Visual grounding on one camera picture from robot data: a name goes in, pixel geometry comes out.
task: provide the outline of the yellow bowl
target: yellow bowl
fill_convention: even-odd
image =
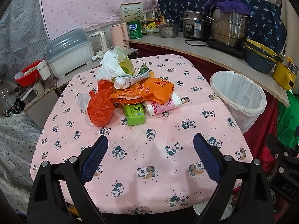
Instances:
[[[258,51],[259,53],[265,55],[265,56],[271,56],[273,58],[275,58],[277,60],[278,55],[275,53],[274,50],[268,48],[267,46],[256,42],[254,40],[250,40],[250,39],[246,39],[245,42],[248,46],[250,46],[251,48],[255,49],[256,51]]]
[[[248,46],[247,44],[245,45],[245,47],[246,47],[247,49],[253,51],[254,53],[258,54],[259,56],[261,56],[261,57],[263,57],[263,58],[265,58],[265,59],[267,59],[267,60],[270,60],[271,62],[274,62],[274,63],[277,62],[277,59],[274,59],[274,58],[272,58],[272,57],[269,57],[269,56],[266,56],[266,55],[264,55],[264,54],[262,54],[262,53],[259,53],[258,51],[256,51],[255,49],[251,48],[251,47]]]

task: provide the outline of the yellow electric pot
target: yellow electric pot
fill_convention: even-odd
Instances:
[[[293,60],[291,58],[279,53],[273,72],[274,80],[287,91],[294,88],[294,81],[298,72],[298,67],[292,62]]]

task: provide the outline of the green box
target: green box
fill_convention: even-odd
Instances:
[[[145,114],[142,104],[124,105],[123,111],[127,118],[128,125],[132,126],[145,123]]]

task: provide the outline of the trash can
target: trash can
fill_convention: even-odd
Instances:
[[[267,99],[260,86],[233,71],[219,71],[211,76],[212,90],[222,99],[244,134],[265,111]]]

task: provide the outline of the red cloth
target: red cloth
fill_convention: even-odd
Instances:
[[[140,57],[165,54],[176,54],[183,56],[186,59],[190,60],[190,62],[209,83],[211,76],[215,72],[227,71],[223,67],[211,62],[169,49],[135,43],[130,43],[130,47],[138,49],[138,54]],[[269,149],[265,145],[265,138],[269,133],[274,133],[276,135],[278,101],[268,92],[264,92],[267,97],[267,106],[265,108],[265,111],[258,117],[257,121],[246,133],[244,133],[243,136],[249,146],[253,158],[259,159],[266,174],[269,174],[275,166],[275,160],[270,154]]]

